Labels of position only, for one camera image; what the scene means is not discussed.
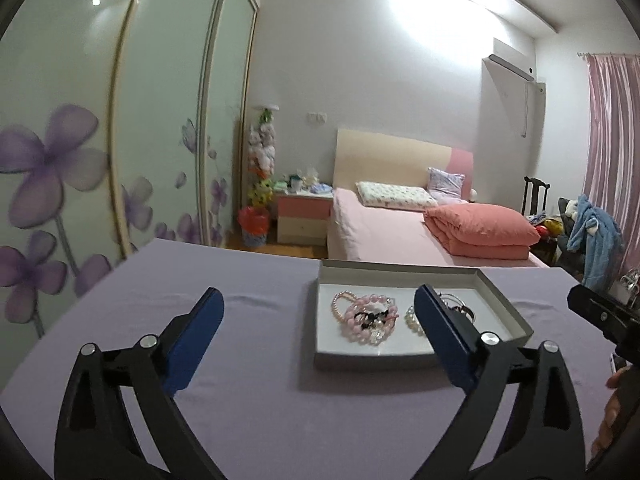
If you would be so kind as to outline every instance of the blue towel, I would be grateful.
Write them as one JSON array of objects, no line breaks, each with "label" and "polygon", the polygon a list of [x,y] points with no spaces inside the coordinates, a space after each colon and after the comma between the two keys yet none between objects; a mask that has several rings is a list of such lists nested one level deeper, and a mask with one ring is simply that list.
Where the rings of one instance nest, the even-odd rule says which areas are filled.
[{"label": "blue towel", "polygon": [[[589,230],[593,228],[597,228],[597,231],[590,234]],[[583,194],[578,197],[578,217],[567,249],[578,251],[585,237],[587,252],[582,284],[591,290],[601,291],[609,285],[611,271],[624,244],[616,221],[603,209],[594,207]]]}]

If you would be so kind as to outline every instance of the box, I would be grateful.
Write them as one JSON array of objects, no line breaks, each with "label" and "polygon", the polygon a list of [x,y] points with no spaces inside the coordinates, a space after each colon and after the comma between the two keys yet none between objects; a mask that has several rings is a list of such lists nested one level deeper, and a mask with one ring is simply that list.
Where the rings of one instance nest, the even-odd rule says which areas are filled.
[{"label": "box", "polygon": [[[323,260],[318,277],[316,352],[314,364],[324,370],[390,370],[432,367],[437,364],[428,339],[413,332],[404,320],[423,284],[454,294],[470,307],[479,333],[494,332],[522,346],[533,329],[480,269],[422,267]],[[351,342],[344,325],[331,311],[336,294],[348,290],[356,296],[384,294],[396,299],[399,319],[389,338],[378,346]],[[340,300],[344,312],[349,301]]]}]

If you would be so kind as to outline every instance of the hand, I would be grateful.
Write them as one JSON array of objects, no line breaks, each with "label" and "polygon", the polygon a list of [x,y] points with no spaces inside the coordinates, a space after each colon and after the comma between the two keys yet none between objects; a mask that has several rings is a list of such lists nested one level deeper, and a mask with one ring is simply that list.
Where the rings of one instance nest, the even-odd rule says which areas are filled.
[{"label": "hand", "polygon": [[[629,367],[626,366],[624,368],[620,368],[615,374],[613,374],[607,380],[607,388],[611,390],[615,390],[620,385],[620,377],[623,373],[629,370]],[[606,407],[604,408],[604,420],[600,425],[600,431],[598,432],[598,437],[591,444],[591,456],[596,456],[599,452],[604,449],[607,449],[613,442],[613,432],[611,431],[611,427],[613,423],[618,418],[618,414],[620,413],[620,401],[618,400],[618,396],[613,393]]]}]

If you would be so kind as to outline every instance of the drawer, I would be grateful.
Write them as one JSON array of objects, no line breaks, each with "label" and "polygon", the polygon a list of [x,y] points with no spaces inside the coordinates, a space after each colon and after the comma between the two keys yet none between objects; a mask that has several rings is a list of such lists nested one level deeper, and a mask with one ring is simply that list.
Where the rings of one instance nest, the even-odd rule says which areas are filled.
[{"label": "drawer", "polygon": [[323,198],[283,196],[278,199],[278,218],[311,218],[326,220],[334,203]]},{"label": "drawer", "polygon": [[278,243],[323,245],[327,220],[278,217]]}]

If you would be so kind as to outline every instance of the air conditioner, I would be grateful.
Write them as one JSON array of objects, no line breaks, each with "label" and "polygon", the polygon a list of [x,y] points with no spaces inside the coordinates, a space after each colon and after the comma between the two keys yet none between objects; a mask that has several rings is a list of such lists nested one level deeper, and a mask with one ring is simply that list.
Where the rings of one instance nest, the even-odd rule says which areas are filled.
[{"label": "air conditioner", "polygon": [[494,52],[488,59],[505,67],[525,81],[532,83],[536,80],[536,60],[525,56],[500,40],[494,38]]}]

